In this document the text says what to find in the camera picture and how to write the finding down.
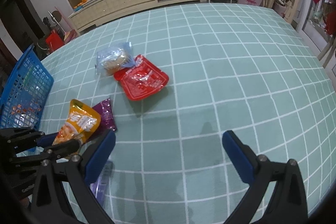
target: table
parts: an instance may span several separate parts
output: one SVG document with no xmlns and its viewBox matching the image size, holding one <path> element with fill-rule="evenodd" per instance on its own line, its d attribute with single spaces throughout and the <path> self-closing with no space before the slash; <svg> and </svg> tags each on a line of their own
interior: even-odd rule
<svg viewBox="0 0 336 224">
<path fill-rule="evenodd" d="M 166 88 L 131 102 L 113 77 L 96 74 L 96 52 L 124 41 L 169 75 Z M 247 190 L 221 147 L 227 129 L 256 154 L 299 162 L 310 213 L 335 179 L 335 91 L 273 10 L 236 4 L 149 10 L 90 31 L 42 63 L 55 83 L 40 130 L 58 131 L 73 98 L 88 105 L 113 100 L 118 132 L 104 209 L 116 223 L 224 222 Z"/>
</svg>

